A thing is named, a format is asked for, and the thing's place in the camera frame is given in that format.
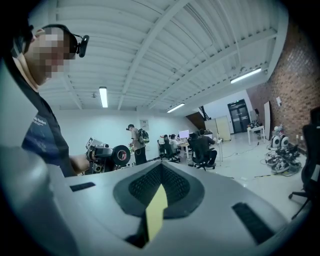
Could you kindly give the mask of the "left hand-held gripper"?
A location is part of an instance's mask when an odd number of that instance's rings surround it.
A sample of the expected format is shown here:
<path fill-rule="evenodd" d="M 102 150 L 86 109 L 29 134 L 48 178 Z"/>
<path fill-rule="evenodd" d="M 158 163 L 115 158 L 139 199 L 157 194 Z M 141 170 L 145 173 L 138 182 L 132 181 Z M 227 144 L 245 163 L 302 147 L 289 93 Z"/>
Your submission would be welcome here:
<path fill-rule="evenodd" d="M 89 162 L 88 174 L 106 173 L 114 170 L 115 164 L 112 160 L 113 149 L 108 144 L 90 137 L 85 145 L 86 159 Z"/>

